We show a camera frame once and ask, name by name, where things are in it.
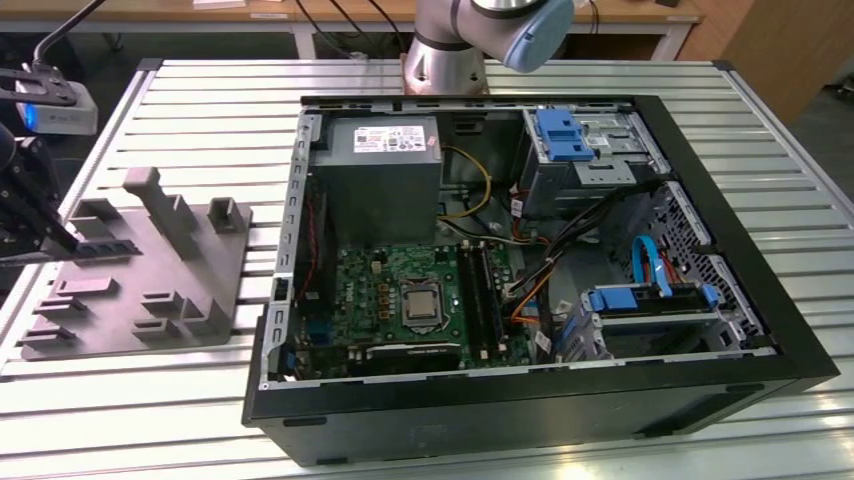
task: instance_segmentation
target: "power supply label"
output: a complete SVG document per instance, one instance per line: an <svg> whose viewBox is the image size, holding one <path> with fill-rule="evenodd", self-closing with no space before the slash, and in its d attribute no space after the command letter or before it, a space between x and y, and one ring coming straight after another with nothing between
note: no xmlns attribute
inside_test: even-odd
<svg viewBox="0 0 854 480"><path fill-rule="evenodd" d="M424 127L361 127L354 130L354 153L425 152Z"/></svg>

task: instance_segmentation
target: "white label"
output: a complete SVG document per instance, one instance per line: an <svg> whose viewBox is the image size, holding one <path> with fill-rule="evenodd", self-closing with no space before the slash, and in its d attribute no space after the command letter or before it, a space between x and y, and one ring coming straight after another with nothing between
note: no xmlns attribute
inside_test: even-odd
<svg viewBox="0 0 854 480"><path fill-rule="evenodd" d="M691 17L691 16L680 16L680 15L671 15L669 17L667 17L667 21L668 22L699 22L699 17Z"/></svg>
<svg viewBox="0 0 854 480"><path fill-rule="evenodd" d="M516 218L521 218L521 208L523 207L524 207L524 203L521 203L521 200L513 198L509 201L509 214Z"/></svg>
<svg viewBox="0 0 854 480"><path fill-rule="evenodd" d="M551 340L548 340L548 337L539 330L536 331L536 337L533 337L533 341L545 353L551 353Z"/></svg>
<svg viewBox="0 0 854 480"><path fill-rule="evenodd" d="M249 13L249 18L288 18L286 13Z"/></svg>
<svg viewBox="0 0 854 480"><path fill-rule="evenodd" d="M591 147L607 147L609 143L604 135L589 135L587 136L587 145Z"/></svg>
<svg viewBox="0 0 854 480"><path fill-rule="evenodd" d="M353 133L354 153L425 152L424 127L361 127Z"/></svg>

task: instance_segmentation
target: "wooden table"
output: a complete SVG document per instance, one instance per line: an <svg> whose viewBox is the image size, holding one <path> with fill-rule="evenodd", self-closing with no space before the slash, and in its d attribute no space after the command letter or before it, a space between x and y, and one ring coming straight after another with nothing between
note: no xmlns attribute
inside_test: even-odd
<svg viewBox="0 0 854 480"><path fill-rule="evenodd" d="M46 32L68 18L88 0L0 0L0 31ZM328 32L350 32L328 0L302 0L312 18ZM413 30L414 0L377 0L402 31ZM340 4L365 31L390 31L366 0L340 0ZM652 60L673 60L684 38L701 12L681 0L677 8L652 0L597 0L600 34L659 35ZM593 12L589 6L576 12L569 27L573 34L589 33ZM313 27L305 22L292 0L252 0L246 7L193 10L192 0L108 0L76 31L100 33L184 32L286 32L296 39L300 59L316 58Z"/></svg>

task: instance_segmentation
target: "open computer tower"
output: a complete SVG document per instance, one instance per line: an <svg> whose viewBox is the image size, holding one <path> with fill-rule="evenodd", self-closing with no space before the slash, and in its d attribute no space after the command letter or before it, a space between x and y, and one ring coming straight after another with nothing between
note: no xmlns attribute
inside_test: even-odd
<svg viewBox="0 0 854 480"><path fill-rule="evenodd" d="M679 435L837 374L656 97L302 104L242 419L300 465Z"/></svg>

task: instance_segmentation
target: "blue part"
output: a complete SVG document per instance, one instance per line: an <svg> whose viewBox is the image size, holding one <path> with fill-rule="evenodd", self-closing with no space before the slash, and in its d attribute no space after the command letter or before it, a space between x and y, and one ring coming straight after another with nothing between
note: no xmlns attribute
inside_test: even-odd
<svg viewBox="0 0 854 480"><path fill-rule="evenodd" d="M587 297L589 298L589 307L592 308L592 311L600 312L604 310L604 299L601 298L599 290L592 290Z"/></svg>
<svg viewBox="0 0 854 480"><path fill-rule="evenodd" d="M584 127L567 109L536 110L536 123L552 162L589 162L596 158L583 140Z"/></svg>
<svg viewBox="0 0 854 480"><path fill-rule="evenodd" d="M36 125L38 125L38 110L34 105L26 103L24 104L24 126L34 132Z"/></svg>
<svg viewBox="0 0 854 480"><path fill-rule="evenodd" d="M631 271L635 283L643 283L643 251L649 259L649 270L652 272L652 283L657 285L663 297L672 296L669 283L667 283L667 273L664 270L664 262L657 256L657 247L655 241L648 235L637 235L631 242Z"/></svg>
<svg viewBox="0 0 854 480"><path fill-rule="evenodd" d="M509 45L503 64L528 73L543 66L569 31L575 5L571 0L549 0L533 13Z"/></svg>
<svg viewBox="0 0 854 480"><path fill-rule="evenodd" d="M720 303L720 298L717 297L717 289L712 285L703 283L703 286L700 287L700 291L703 292L703 296L705 297L708 306L711 308L715 308Z"/></svg>
<svg viewBox="0 0 854 480"><path fill-rule="evenodd" d="M601 299L604 300L604 306L608 310L635 310L637 308L637 302L635 301L635 295L631 293L631 288L604 288L599 290Z"/></svg>

